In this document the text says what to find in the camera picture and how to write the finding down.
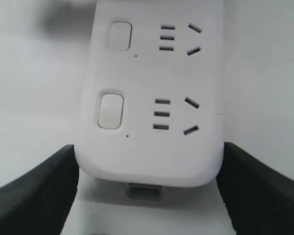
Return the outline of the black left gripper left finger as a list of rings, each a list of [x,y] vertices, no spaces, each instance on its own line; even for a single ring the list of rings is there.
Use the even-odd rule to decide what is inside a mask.
[[[0,235],[59,235],[77,193],[79,166],[66,145],[0,188]]]

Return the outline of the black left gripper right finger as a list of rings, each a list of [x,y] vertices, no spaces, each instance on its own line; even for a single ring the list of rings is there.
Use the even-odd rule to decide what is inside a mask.
[[[294,180],[225,142],[217,186],[238,235],[294,235]]]

